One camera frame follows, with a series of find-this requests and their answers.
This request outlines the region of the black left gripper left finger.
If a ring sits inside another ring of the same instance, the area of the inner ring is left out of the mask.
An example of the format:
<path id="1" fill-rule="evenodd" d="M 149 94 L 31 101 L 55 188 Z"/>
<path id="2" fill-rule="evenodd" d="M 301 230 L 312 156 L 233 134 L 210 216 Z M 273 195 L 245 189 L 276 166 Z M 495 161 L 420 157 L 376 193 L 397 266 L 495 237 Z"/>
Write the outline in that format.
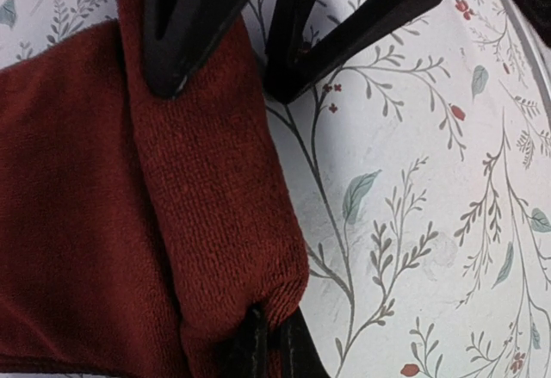
<path id="1" fill-rule="evenodd" d="M 223 368 L 229 378 L 264 378 L 268 365 L 268 323 L 260 304 L 252 305 L 238 327 Z"/>

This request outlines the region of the dark red towel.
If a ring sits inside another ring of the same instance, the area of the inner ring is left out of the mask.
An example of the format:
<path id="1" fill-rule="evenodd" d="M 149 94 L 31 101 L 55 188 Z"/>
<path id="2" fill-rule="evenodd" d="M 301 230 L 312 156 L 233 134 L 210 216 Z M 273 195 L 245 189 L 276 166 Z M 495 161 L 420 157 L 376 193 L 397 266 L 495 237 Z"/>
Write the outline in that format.
<path id="1" fill-rule="evenodd" d="M 245 25 L 165 101 L 143 2 L 1 73 L 1 370 L 224 377 L 260 304 L 278 377 L 308 264 Z"/>

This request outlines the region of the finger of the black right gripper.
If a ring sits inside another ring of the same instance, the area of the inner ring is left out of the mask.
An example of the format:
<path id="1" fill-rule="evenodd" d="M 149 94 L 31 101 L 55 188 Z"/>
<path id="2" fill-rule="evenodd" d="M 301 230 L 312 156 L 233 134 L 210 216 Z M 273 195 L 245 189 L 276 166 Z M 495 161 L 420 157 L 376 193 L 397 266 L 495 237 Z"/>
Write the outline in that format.
<path id="1" fill-rule="evenodd" d="M 180 94 L 248 0 L 144 0 L 144 77 L 162 98 Z"/>
<path id="2" fill-rule="evenodd" d="M 265 48 L 263 87 L 291 103 L 348 59 L 442 0 L 366 0 L 309 51 L 303 30 L 316 0 L 276 0 Z"/>

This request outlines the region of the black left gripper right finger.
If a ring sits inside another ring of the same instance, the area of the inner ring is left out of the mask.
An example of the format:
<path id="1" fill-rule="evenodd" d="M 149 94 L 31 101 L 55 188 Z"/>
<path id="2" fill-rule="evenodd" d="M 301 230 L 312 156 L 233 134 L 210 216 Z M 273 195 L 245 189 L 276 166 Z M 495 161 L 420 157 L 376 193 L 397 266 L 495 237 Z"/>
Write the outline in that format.
<path id="1" fill-rule="evenodd" d="M 329 378 L 302 311 L 298 308 L 279 328 L 283 378 Z"/>

